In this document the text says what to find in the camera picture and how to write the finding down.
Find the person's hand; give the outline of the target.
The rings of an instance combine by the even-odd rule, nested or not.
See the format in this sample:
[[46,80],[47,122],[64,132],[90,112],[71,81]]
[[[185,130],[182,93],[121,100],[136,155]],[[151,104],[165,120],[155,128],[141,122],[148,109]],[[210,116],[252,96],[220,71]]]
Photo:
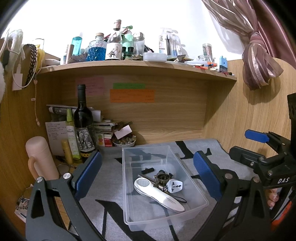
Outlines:
[[277,191],[277,188],[265,190],[265,197],[269,207],[274,207],[275,203],[279,200]]

